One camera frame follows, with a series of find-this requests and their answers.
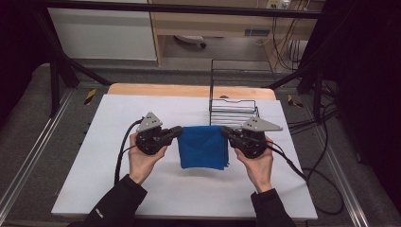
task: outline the blue towel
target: blue towel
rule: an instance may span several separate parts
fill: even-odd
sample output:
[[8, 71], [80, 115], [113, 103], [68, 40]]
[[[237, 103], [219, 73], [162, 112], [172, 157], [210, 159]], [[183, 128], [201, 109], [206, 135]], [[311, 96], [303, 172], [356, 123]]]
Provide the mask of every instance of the blue towel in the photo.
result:
[[228, 166], [228, 141], [221, 126], [183, 127], [178, 137], [181, 168], [207, 167], [224, 170]]

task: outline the wire rack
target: wire rack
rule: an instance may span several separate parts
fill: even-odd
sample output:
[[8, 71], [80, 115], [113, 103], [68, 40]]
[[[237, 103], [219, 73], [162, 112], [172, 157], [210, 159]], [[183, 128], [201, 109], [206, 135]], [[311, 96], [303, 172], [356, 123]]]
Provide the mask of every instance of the wire rack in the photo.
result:
[[210, 99], [210, 125], [238, 130], [253, 116], [259, 116], [254, 100]]
[[[223, 66], [218, 67], [217, 62], [229, 62], [233, 63], [232, 66]], [[261, 69], [252, 69], [248, 68], [238, 68], [235, 63], [238, 61], [234, 60], [212, 60], [211, 67], [211, 77], [210, 77], [210, 96], [209, 96], [209, 124], [210, 125], [220, 125], [227, 126], [232, 129], [240, 129], [242, 124], [247, 121], [249, 118], [253, 116], [259, 116], [259, 110], [256, 106], [255, 100], [231, 100], [226, 98], [214, 98], [213, 91], [215, 87], [215, 81], [226, 81], [226, 82], [249, 82], [248, 79], [216, 79], [216, 72], [263, 72], [263, 71], [271, 71], [271, 67], [267, 70]], [[246, 62], [246, 64], [255, 64], [259, 62], [266, 63], [265, 61], [241, 61]]]

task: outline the black wire rack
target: black wire rack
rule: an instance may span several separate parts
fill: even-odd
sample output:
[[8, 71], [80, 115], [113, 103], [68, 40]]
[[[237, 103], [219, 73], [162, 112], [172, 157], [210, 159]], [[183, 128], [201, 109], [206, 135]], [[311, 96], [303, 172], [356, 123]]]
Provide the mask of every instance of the black wire rack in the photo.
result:
[[[223, 62], [224, 66], [217, 66], [217, 62]], [[242, 65], [248, 65], [249, 67], [238, 67], [238, 62]], [[268, 67], [266, 69], [260, 69], [255, 65], [264, 64]], [[216, 79], [215, 75], [217, 72], [228, 73], [230, 76], [233, 73], [261, 73], [272, 75], [273, 80], [249, 80], [245, 77], [242, 79]], [[276, 78], [271, 70], [269, 61], [238, 61], [238, 60], [212, 60], [211, 66], [211, 77], [210, 77], [210, 96], [209, 96], [209, 125], [220, 125], [227, 126], [232, 129], [240, 129], [242, 124], [253, 116], [259, 116], [259, 110], [256, 106], [255, 100], [233, 100], [229, 97], [222, 96], [214, 98], [214, 88], [216, 81], [225, 81], [226, 83], [241, 84], [245, 82], [257, 82], [260, 84], [266, 84], [267, 82], [275, 82]]]

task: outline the human hand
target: human hand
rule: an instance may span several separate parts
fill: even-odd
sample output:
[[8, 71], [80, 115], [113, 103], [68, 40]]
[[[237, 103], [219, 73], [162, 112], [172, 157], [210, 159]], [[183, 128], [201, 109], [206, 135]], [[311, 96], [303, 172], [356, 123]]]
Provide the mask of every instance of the human hand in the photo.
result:
[[[138, 133], [130, 135], [130, 147], [136, 145]], [[138, 184], [142, 184], [149, 176], [157, 161], [165, 156], [167, 146], [162, 147], [156, 154], [147, 155], [137, 146], [128, 152], [130, 159], [130, 178]]]
[[[272, 146], [272, 140], [266, 136], [266, 142]], [[265, 149], [262, 155], [255, 159], [245, 157], [242, 151], [238, 148], [235, 149], [236, 157], [247, 168], [248, 176], [253, 183], [258, 193], [269, 191], [272, 189], [270, 176], [271, 167], [273, 165], [273, 155], [269, 148]]]

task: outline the white tabletop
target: white tabletop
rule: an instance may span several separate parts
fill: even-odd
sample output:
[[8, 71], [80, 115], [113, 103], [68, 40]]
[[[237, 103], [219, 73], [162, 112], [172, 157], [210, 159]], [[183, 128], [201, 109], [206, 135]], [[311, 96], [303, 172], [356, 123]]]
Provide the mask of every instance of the white tabletop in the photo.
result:
[[[162, 128], [209, 124], [208, 98], [174, 96], [105, 95], [91, 128], [64, 183], [52, 213], [66, 217], [86, 215], [113, 187], [113, 175], [122, 139], [131, 123], [153, 111]], [[300, 168], [283, 109], [279, 101], [256, 100], [260, 117], [282, 126], [267, 136], [278, 144]], [[272, 185], [289, 216], [315, 219], [317, 214], [304, 180], [274, 154]], [[255, 190], [245, 166], [229, 148], [230, 165], [224, 170], [181, 169], [175, 139], [143, 183], [148, 191], [136, 212], [144, 218], [254, 218], [250, 195]], [[120, 176], [129, 171], [124, 156]]]

